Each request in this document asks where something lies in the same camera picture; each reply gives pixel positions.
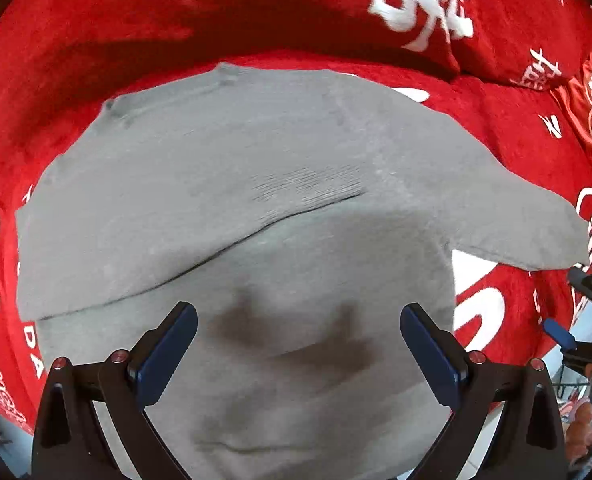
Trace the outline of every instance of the screw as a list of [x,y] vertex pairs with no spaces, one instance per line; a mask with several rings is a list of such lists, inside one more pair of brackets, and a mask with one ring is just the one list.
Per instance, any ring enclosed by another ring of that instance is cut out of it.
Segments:
[[130,353],[127,350],[117,350],[116,352],[114,352],[110,356],[110,359],[112,360],[113,363],[119,364],[119,363],[124,363],[125,361],[127,361],[127,358],[129,356],[130,356]]
[[472,350],[467,354],[467,356],[470,358],[470,361],[473,362],[475,365],[481,365],[485,361],[487,361],[485,354],[483,354],[483,352],[479,352],[478,350]]
[[67,358],[66,357],[57,357],[54,359],[54,362],[52,363],[52,368],[54,368],[56,370],[60,370],[61,368],[64,368],[65,366],[67,366]]
[[539,372],[545,369],[545,363],[542,361],[542,359],[538,359],[537,357],[531,359],[530,364],[534,370],[538,370]]

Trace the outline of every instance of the bed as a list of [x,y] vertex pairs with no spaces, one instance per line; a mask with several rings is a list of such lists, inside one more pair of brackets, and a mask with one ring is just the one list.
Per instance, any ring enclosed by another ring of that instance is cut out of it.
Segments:
[[[588,222],[592,7],[585,0],[13,0],[0,18],[0,413],[32,433],[50,366],[16,307],[15,212],[106,99],[212,69],[326,68],[456,119]],[[524,364],[586,305],[564,270],[453,255],[454,330]]]

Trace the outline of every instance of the white floor tile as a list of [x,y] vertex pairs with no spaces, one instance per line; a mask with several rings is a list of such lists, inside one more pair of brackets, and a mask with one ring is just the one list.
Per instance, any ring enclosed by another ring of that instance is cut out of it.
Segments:
[[[478,468],[476,466],[472,465],[470,462],[466,462],[456,480],[470,480],[470,478],[472,478],[477,472]],[[400,475],[398,480],[407,480],[411,474],[412,471],[407,471]]]
[[489,449],[489,444],[492,442],[492,437],[496,432],[496,427],[498,426],[498,421],[500,420],[500,413],[501,410],[497,409],[494,411],[494,413],[487,416],[485,425],[480,431],[480,434],[476,440],[476,444],[474,444],[474,447],[471,450],[468,462],[470,462],[471,465],[475,466],[476,468],[479,468],[483,463],[487,449]]
[[471,465],[470,462],[465,462],[465,466],[463,467],[462,471],[460,472],[456,480],[470,480],[470,478],[472,478],[477,472],[477,467]]

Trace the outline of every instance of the gray t-shirt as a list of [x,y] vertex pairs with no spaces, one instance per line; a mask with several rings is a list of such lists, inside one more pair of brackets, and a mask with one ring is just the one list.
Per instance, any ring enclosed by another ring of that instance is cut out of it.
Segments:
[[48,360],[104,359],[196,306],[148,413],[197,480],[412,467],[448,410],[401,307],[451,327],[452,249],[528,270],[587,258],[574,208],[451,118],[355,77],[227,64],[107,102],[18,225],[18,305]]

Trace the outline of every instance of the black bracket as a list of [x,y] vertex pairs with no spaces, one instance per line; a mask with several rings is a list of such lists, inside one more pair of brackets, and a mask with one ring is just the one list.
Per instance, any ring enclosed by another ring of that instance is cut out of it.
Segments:
[[179,302],[131,351],[74,366],[54,361],[39,407],[32,477],[125,480],[100,427],[93,401],[105,402],[125,450],[143,479],[191,480],[144,412],[157,402],[196,335],[195,308]]
[[[581,269],[572,267],[567,273],[567,280],[578,292],[592,301],[592,276]],[[582,376],[592,371],[592,343],[576,341],[576,339],[555,320],[546,319],[543,330],[560,345],[563,364]]]
[[545,363],[525,366],[490,362],[483,352],[465,352],[439,330],[417,303],[400,315],[400,330],[439,403],[452,415],[410,480],[455,480],[483,427],[490,406],[503,412],[475,478],[563,479],[565,443],[556,397]]

